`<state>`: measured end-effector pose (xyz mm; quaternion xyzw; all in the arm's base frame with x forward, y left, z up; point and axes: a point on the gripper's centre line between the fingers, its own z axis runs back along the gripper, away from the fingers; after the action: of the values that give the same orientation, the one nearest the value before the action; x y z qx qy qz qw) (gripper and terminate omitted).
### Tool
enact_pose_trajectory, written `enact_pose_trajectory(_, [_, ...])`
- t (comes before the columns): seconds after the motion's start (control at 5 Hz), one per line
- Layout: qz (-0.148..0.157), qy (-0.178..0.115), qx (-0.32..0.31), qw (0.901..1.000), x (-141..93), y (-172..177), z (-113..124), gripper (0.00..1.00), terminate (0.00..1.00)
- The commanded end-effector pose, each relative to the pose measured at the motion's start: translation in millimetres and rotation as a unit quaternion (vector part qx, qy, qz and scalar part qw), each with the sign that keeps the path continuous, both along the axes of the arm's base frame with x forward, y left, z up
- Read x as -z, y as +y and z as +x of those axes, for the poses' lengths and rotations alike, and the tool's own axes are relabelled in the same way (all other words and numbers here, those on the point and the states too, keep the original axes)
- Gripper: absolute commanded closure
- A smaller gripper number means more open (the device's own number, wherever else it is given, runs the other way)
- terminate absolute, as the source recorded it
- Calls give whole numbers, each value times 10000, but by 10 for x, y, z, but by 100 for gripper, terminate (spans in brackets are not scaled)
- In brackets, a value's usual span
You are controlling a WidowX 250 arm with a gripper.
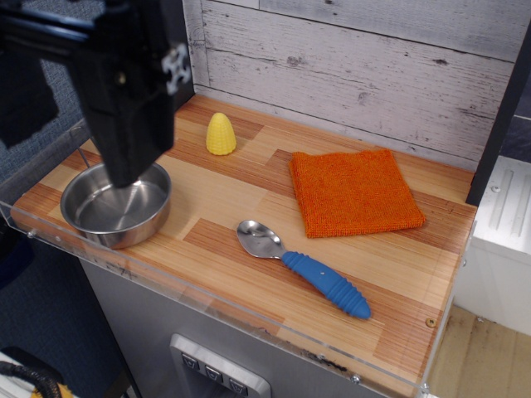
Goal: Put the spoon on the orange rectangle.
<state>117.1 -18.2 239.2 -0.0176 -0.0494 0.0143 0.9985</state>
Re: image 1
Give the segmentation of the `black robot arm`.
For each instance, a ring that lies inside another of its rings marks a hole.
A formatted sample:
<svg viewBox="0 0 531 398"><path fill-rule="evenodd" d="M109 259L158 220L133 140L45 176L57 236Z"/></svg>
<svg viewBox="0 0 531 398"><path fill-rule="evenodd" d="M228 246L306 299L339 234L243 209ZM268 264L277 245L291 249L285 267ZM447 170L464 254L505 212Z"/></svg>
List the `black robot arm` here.
<svg viewBox="0 0 531 398"><path fill-rule="evenodd" d="M181 91L192 88L179 1L107 1L91 21L1 4L1 140L17 145L58 113L42 61L62 64L107 173L136 182L173 146Z"/></svg>

